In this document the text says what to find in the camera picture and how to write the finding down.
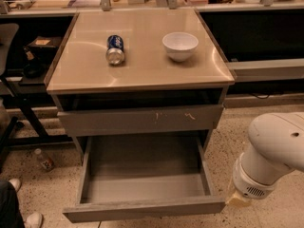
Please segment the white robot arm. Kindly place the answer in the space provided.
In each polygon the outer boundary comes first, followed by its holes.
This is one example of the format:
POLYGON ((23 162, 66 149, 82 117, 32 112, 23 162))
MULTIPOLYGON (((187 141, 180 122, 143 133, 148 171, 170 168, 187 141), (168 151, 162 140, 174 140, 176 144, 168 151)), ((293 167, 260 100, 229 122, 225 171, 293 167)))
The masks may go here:
POLYGON ((304 113, 267 113, 248 128, 249 146, 236 159, 227 205, 246 207, 263 200, 285 175, 304 171, 304 113))

